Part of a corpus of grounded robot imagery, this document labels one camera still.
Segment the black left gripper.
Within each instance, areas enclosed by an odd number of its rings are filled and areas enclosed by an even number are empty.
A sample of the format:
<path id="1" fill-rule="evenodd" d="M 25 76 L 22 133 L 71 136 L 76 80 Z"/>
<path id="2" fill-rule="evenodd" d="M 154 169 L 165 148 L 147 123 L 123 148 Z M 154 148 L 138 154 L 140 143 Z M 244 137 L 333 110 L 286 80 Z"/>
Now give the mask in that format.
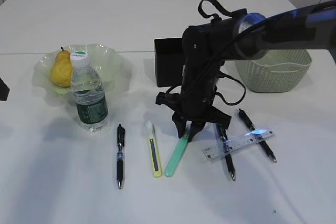
<path id="1" fill-rule="evenodd" d="M 0 79 L 0 100 L 6 101 L 8 99 L 10 88 L 7 86 L 7 84 Z"/>

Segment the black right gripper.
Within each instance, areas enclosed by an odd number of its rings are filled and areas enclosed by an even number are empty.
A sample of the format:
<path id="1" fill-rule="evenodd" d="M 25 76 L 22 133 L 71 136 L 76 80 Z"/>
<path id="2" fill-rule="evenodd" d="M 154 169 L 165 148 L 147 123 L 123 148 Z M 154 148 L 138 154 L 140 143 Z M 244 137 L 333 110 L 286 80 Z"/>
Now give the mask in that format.
<path id="1" fill-rule="evenodd" d="M 223 47 L 231 39 L 232 32 L 214 26 L 189 26 L 182 36 L 182 48 L 186 58 L 180 93 L 160 92 L 155 103 L 173 110 L 173 122 L 178 137 L 190 121 L 188 142 L 201 132 L 207 122 L 228 128 L 231 116 L 213 106 L 220 68 L 232 58 Z"/>

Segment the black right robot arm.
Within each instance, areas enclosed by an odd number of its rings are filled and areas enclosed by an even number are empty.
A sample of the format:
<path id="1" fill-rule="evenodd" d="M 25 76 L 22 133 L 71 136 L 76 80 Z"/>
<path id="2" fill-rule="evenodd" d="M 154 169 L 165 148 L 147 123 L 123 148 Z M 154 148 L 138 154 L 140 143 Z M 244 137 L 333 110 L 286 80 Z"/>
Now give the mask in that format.
<path id="1" fill-rule="evenodd" d="M 172 60 L 168 73 L 179 72 L 180 92 L 169 88 L 156 97 L 173 110 L 179 137 L 190 137 L 206 123 L 228 127 L 231 117 L 213 106 L 217 82 L 226 61 L 258 60 L 268 50 L 335 48 L 335 1 L 290 10 L 269 18 L 238 10 L 229 19 L 215 17 L 208 24 L 188 27 L 181 38 L 184 64 Z"/>

